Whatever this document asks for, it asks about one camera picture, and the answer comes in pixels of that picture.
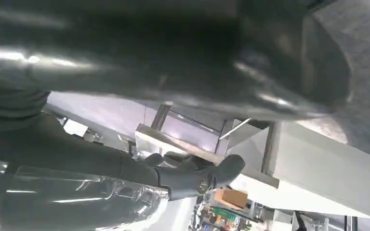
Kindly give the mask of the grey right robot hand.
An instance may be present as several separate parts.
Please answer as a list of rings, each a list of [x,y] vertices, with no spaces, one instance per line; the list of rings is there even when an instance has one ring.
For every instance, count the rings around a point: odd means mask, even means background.
[[[0,0],[0,231],[134,231],[245,166],[159,167],[67,134],[54,91],[264,121],[328,116],[345,54],[297,0]]]

